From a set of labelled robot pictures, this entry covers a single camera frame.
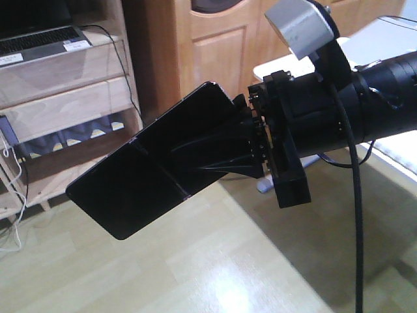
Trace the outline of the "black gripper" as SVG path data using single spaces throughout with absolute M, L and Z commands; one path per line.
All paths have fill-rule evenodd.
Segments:
M 291 78 L 278 71 L 248 88 L 259 117 L 265 120 L 267 159 L 280 207 L 309 203 L 306 173 L 300 159 L 347 146 L 339 111 L 326 85 L 316 74 Z M 237 109 L 219 125 L 172 148 L 172 153 L 249 153 L 208 161 L 197 170 L 264 176 L 262 162 L 253 154 L 254 122 L 244 95 Z

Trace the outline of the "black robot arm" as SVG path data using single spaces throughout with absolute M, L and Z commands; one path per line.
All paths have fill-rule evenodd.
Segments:
M 172 150 L 189 170 L 257 176 L 268 161 L 280 207 L 311 200 L 301 158 L 416 127 L 416 54 L 351 70 L 343 53 L 324 53 L 315 72 L 284 71 L 249 88 L 257 117 L 228 121 Z

